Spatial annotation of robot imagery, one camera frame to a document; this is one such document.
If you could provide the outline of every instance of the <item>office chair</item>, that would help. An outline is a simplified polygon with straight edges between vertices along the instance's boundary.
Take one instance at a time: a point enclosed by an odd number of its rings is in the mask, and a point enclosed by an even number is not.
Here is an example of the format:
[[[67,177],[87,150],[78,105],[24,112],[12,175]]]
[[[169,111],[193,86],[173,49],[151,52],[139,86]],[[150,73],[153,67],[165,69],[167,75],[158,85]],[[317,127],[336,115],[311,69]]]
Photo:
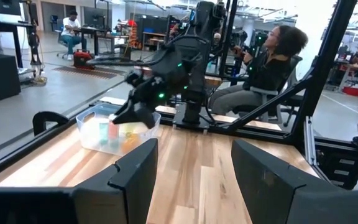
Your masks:
[[[297,83],[297,81],[298,80],[296,80],[296,69],[294,69],[290,75],[290,78],[288,79],[287,86],[293,86]],[[294,95],[282,103],[282,105],[287,106],[287,108],[281,108],[281,112],[288,113],[287,121],[283,123],[284,127],[288,126],[293,115],[298,114],[298,111],[295,108],[300,107],[302,104],[302,101],[303,101],[303,95]]]
[[[67,44],[64,41],[62,41],[62,32],[63,32],[63,29],[64,29],[63,19],[58,19],[57,20],[57,28],[58,29],[55,30],[55,32],[58,34],[57,35],[57,43],[62,45],[62,46],[64,46],[64,47],[67,47]],[[63,54],[62,58],[64,58],[65,56],[68,55],[67,50],[65,52],[62,51],[62,52],[57,53],[56,56],[59,57],[60,54]]]
[[[291,58],[291,62],[290,62],[290,71],[291,74],[293,73],[293,71],[295,70],[296,66],[298,65],[298,63],[302,61],[302,58],[294,55]],[[282,90],[284,89],[285,84],[287,83],[287,80],[284,80],[284,82],[279,86],[278,91],[270,91],[270,90],[263,90],[260,88],[256,88],[256,87],[250,87],[250,91],[254,91],[256,93],[259,93],[262,95],[262,104],[265,104],[268,102],[268,100],[270,100],[271,98],[273,98],[274,96],[277,96],[278,94],[280,94],[282,92]],[[251,111],[253,111],[254,109],[258,108],[258,106],[250,106],[250,105],[241,105],[241,106],[237,106],[233,109],[233,112],[235,114],[239,114],[240,116],[244,116],[246,113],[249,113]],[[281,116],[281,104],[278,104],[274,110],[269,110],[268,112],[264,113],[259,120],[263,121],[263,122],[269,122],[272,124],[281,124],[283,123],[283,119]],[[274,114],[275,118],[269,118],[270,114]]]

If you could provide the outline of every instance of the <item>wooden table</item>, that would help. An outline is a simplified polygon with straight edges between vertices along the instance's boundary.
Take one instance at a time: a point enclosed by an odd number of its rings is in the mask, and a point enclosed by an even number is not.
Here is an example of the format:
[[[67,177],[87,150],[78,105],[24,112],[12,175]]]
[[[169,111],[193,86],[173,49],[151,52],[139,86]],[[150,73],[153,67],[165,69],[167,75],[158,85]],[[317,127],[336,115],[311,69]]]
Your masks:
[[[160,44],[164,43],[164,40],[161,39],[151,38],[150,40],[157,43],[157,50],[160,50]]]
[[[125,100],[103,98],[115,104]],[[174,113],[174,108],[159,106]],[[216,116],[220,121],[235,118]],[[248,125],[279,129],[275,124],[252,121]],[[83,149],[73,125],[0,173],[0,186],[61,186],[79,184],[111,165],[118,156]],[[195,133],[161,126],[158,138],[157,180],[148,224],[251,223],[231,161],[235,137]],[[291,146],[246,139],[291,165],[316,175]]]
[[[144,49],[144,43],[145,43],[146,35],[154,35],[154,36],[159,36],[159,37],[165,37],[165,34],[155,34],[155,33],[150,33],[150,32],[143,32],[142,50]]]
[[[106,38],[110,40],[110,52],[112,54],[115,53],[115,45],[116,45],[116,38],[118,39],[128,39],[129,36],[128,35],[111,35],[111,34],[97,34],[99,38]]]
[[[142,69],[146,72],[149,71],[151,74],[151,68],[150,67],[140,67],[140,66],[135,66],[135,69]],[[211,76],[205,76],[205,84],[207,84],[207,86],[213,86],[215,88],[219,87],[222,84],[222,78],[218,78],[218,77],[211,77]]]

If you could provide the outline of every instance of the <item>plastic container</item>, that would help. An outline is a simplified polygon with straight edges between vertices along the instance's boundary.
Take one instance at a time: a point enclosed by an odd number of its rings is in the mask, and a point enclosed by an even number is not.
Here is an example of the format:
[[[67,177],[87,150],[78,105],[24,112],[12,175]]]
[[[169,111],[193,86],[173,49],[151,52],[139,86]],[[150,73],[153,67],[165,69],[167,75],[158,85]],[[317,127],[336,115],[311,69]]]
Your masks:
[[[155,136],[161,115],[153,113],[155,126],[148,129],[143,123],[112,123],[120,106],[98,104],[76,117],[81,145],[85,149],[124,156],[137,146]]]

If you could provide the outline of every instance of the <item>blue jeans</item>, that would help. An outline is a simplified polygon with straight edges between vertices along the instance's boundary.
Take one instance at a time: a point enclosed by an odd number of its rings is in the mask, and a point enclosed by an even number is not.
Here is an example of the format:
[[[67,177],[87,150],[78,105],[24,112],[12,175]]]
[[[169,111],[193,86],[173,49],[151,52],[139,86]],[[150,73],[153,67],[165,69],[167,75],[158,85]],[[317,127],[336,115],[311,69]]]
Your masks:
[[[73,47],[79,43],[81,43],[81,37],[79,36],[71,36],[71,35],[63,35],[62,37],[62,41],[64,41],[64,43],[67,44],[67,48],[68,48],[68,54],[73,54]],[[84,45],[86,50],[86,39],[84,38],[82,44]]]

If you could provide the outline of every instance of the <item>hand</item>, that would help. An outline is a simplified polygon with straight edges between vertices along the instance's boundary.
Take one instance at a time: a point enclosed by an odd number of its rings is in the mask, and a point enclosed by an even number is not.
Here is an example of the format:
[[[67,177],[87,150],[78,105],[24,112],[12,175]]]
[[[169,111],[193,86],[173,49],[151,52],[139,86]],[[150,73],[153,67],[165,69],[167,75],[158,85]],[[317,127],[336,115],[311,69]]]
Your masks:
[[[242,59],[244,63],[248,63],[253,59],[253,56],[249,53],[245,53],[244,58]]]
[[[233,53],[236,55],[236,57],[241,56],[242,49],[240,46],[234,46],[232,49]]]
[[[169,31],[169,35],[173,35],[177,32],[177,29],[179,28],[179,24],[175,24],[172,29]]]

